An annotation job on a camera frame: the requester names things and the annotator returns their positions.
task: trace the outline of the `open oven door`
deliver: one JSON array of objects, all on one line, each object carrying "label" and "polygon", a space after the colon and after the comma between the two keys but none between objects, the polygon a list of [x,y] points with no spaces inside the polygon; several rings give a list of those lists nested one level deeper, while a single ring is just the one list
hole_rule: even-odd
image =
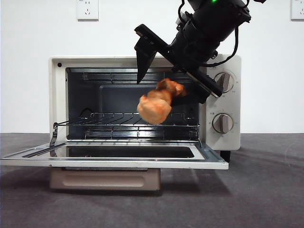
[{"label": "open oven door", "polygon": [[227,170],[200,142],[66,142],[40,145],[1,158],[1,165],[62,168],[172,168]]}]

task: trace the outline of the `oven knob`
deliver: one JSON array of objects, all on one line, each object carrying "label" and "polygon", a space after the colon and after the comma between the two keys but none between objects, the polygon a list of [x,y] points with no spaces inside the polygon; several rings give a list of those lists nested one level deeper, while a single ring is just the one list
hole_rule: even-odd
[{"label": "oven knob", "polygon": [[223,87],[223,93],[230,91],[233,87],[233,77],[229,73],[220,73],[215,76],[214,80]]},{"label": "oven knob", "polygon": [[213,118],[212,125],[214,130],[216,130],[217,132],[226,134],[232,128],[233,120],[230,115],[218,114]]}]

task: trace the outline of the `gray carpet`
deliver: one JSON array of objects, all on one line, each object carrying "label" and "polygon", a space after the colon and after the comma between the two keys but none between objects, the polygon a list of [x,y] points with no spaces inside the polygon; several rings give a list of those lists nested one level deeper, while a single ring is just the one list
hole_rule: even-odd
[{"label": "gray carpet", "polygon": [[[48,142],[2,134],[1,153]],[[228,171],[161,170],[161,191],[52,191],[49,169],[1,167],[1,228],[302,228],[304,134],[244,134]]]}]

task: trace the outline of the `wall outlet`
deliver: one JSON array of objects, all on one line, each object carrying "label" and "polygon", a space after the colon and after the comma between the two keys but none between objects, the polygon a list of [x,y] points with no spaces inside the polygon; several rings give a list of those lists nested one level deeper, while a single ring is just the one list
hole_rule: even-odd
[{"label": "wall outlet", "polygon": [[98,20],[99,19],[98,0],[77,0],[78,20]]},{"label": "wall outlet", "polygon": [[291,0],[291,20],[304,20],[304,0]]}]

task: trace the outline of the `toaster oven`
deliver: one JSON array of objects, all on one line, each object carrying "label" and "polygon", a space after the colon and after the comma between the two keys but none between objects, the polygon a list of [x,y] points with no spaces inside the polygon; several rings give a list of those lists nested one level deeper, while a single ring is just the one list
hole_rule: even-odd
[{"label": "toaster oven", "polygon": [[166,77],[192,81],[157,57],[137,84],[136,66],[135,57],[52,57],[50,143],[1,164],[50,167],[54,189],[158,190],[160,169],[227,170],[229,152],[240,148],[240,57],[202,68],[223,86],[220,98],[175,106],[160,125],[141,119],[139,98]]}]

